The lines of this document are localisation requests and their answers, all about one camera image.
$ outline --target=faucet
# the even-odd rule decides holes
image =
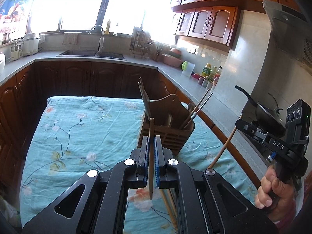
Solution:
[[[102,36],[101,36],[100,39],[99,39],[99,46],[98,46],[98,54],[99,54],[99,53],[102,53],[102,50],[103,50],[103,45],[104,45],[104,29],[103,29],[103,27],[100,26],[100,25],[96,25],[96,26],[99,26],[99,27],[102,28]],[[89,31],[88,34],[91,34],[92,30],[93,30],[96,26],[93,26],[93,27],[91,28],[91,30]]]

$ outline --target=finger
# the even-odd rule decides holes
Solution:
[[[272,188],[272,182],[268,181],[268,179],[264,176],[261,179],[261,186],[265,193],[269,193],[269,191],[271,191]]]
[[[259,187],[258,189],[258,198],[261,204],[265,205],[266,207],[271,206],[272,199],[267,193],[263,191],[262,187]]]
[[[272,182],[273,192],[284,200],[292,200],[294,197],[294,189],[291,185],[285,184],[278,178],[275,178]]]
[[[255,206],[259,209],[263,209],[264,205],[259,201],[258,195],[255,196]]]
[[[270,165],[265,175],[266,179],[270,182],[272,182],[277,177],[276,171],[274,170],[273,167],[274,167],[273,165]]]

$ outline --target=frying pan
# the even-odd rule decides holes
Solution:
[[[241,91],[246,95],[250,103],[256,108],[255,117],[259,123],[259,126],[266,132],[269,132],[275,135],[278,138],[281,138],[286,133],[286,128],[281,124],[281,119],[279,118],[279,111],[282,110],[278,108],[277,101],[269,93],[269,95],[275,100],[277,109],[271,110],[264,105],[261,105],[259,102],[255,102],[250,94],[239,86],[235,86],[236,89]]]

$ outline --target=fingernail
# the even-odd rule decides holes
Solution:
[[[264,205],[260,203],[259,209],[263,209],[263,208],[264,208]]]
[[[266,206],[267,206],[267,207],[271,206],[271,204],[272,204],[272,200],[267,200],[267,201],[266,201]]]

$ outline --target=cabinet handle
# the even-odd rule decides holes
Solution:
[[[15,96],[18,97],[18,88],[16,87],[16,85],[15,85],[15,92],[16,92]]]
[[[211,20],[213,20],[213,17],[211,17],[211,18],[210,18],[210,20],[209,20],[209,26],[211,26],[211,25],[212,25]]]

